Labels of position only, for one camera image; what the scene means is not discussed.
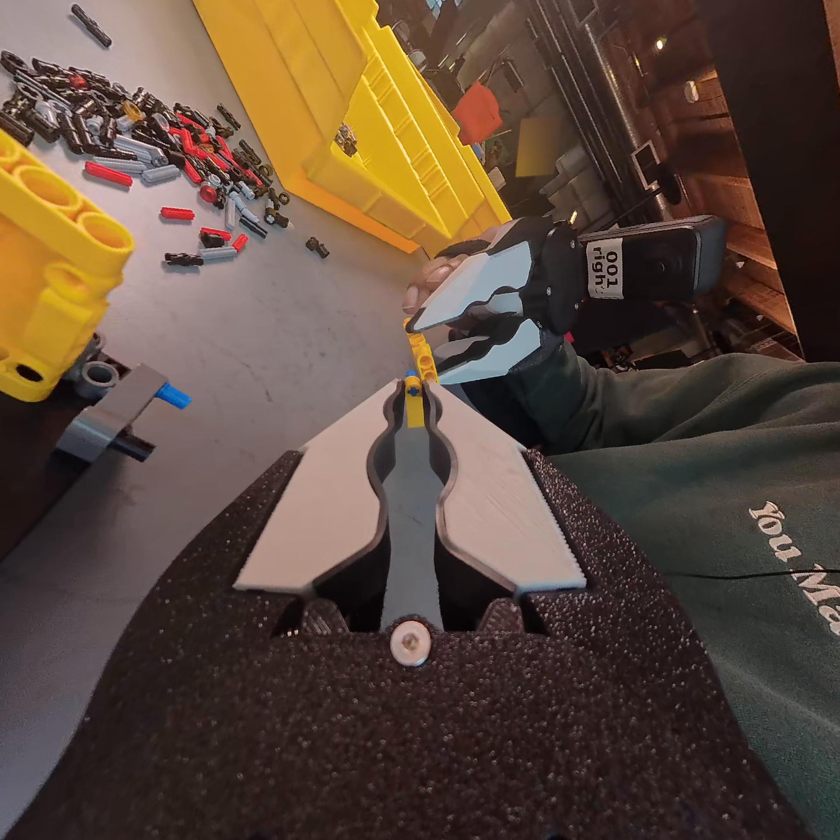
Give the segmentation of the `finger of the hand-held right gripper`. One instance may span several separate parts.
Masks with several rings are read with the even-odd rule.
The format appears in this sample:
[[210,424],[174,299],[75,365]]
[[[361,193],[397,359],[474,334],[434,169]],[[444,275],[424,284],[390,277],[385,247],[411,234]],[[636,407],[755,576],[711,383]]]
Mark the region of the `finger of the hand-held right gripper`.
[[455,385],[501,377],[538,352],[541,345],[541,331],[533,320],[481,320],[465,337],[437,347],[437,379],[441,385]]
[[532,272],[533,256],[527,241],[502,249],[486,249],[469,256],[406,322],[407,333],[454,323],[475,307],[486,307],[498,296],[521,301]]

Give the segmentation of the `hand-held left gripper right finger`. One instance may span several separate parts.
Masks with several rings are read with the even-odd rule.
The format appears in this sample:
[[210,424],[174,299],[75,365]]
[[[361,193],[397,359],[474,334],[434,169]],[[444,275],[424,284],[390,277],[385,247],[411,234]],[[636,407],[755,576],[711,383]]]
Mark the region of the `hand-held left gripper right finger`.
[[477,630],[498,599],[582,592],[587,580],[527,450],[434,381],[423,388],[435,504],[434,571],[445,630]]

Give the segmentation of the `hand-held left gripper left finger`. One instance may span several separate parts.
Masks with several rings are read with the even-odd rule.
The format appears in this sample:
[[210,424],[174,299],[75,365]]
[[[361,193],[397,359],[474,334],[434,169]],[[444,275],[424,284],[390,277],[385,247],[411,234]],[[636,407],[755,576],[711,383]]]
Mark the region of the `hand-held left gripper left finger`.
[[350,630],[377,632],[391,564],[384,482],[402,423],[403,382],[390,381],[307,441],[234,588],[328,600]]

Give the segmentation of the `yellow lego curved panel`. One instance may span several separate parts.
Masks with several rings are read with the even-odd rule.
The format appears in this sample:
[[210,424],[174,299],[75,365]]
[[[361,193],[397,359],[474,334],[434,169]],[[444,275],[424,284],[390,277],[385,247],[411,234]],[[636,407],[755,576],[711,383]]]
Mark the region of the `yellow lego curved panel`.
[[421,382],[438,382],[438,373],[432,348],[421,332],[406,334],[414,360],[416,377]]

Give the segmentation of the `yellow storage bin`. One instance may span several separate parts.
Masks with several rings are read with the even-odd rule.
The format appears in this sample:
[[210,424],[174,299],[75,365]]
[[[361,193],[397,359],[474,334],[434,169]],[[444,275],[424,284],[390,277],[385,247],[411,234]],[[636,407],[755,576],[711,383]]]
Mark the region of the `yellow storage bin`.
[[[439,218],[365,72],[394,91],[368,35],[376,2],[194,3],[283,186],[408,253]],[[333,139],[347,123],[353,158]]]
[[461,143],[459,126],[400,45],[390,27],[368,35],[393,82],[365,78],[383,107],[395,137],[439,218],[428,251],[477,238],[511,221],[509,211],[473,149]]

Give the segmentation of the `yellow grey lego build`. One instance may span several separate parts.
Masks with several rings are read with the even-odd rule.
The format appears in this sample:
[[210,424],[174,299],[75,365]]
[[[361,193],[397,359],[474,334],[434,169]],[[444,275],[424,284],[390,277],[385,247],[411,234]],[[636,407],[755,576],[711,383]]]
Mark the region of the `yellow grey lego build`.
[[104,351],[98,327],[133,252],[129,231],[1,133],[1,390],[42,403],[65,382],[85,402],[57,448],[87,463],[154,450],[133,424],[155,400],[191,399],[146,364]]

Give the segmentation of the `person's right forearm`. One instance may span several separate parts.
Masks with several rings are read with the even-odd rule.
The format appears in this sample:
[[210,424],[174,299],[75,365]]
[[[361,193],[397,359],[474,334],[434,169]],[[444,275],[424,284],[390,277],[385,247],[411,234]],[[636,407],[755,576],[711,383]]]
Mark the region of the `person's right forearm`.
[[679,369],[615,373],[564,346],[525,371],[463,389],[485,418],[545,455],[701,440],[787,449],[812,438],[838,447],[837,362],[729,353]]

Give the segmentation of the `pile of lego pins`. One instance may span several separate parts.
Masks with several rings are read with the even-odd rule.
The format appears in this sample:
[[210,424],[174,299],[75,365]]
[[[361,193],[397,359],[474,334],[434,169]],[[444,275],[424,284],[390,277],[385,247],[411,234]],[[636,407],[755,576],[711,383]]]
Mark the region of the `pile of lego pins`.
[[2,130],[24,146],[36,138],[64,144],[84,160],[84,174],[128,192],[184,177],[196,197],[224,216],[200,227],[196,247],[164,253],[166,268],[198,270],[239,256],[249,240],[290,231],[291,197],[275,169],[238,137],[242,124],[222,103],[207,114],[168,104],[145,87],[134,91],[96,71],[24,59],[2,51],[13,82],[2,102]]

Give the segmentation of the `person's right hand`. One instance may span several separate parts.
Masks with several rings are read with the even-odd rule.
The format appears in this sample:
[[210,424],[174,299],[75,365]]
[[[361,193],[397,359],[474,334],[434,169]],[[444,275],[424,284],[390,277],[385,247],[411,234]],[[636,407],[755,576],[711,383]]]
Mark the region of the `person's right hand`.
[[425,305],[426,300],[469,257],[485,249],[500,232],[500,227],[490,227],[476,238],[467,239],[444,248],[437,257],[428,261],[407,286],[402,304],[405,315],[413,316]]

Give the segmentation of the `orange container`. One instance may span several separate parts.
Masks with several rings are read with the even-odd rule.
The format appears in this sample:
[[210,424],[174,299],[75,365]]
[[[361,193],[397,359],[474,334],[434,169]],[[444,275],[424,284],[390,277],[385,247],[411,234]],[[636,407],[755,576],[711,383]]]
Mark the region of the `orange container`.
[[498,101],[491,89],[475,81],[451,111],[458,125],[458,138],[472,146],[488,140],[503,123]]

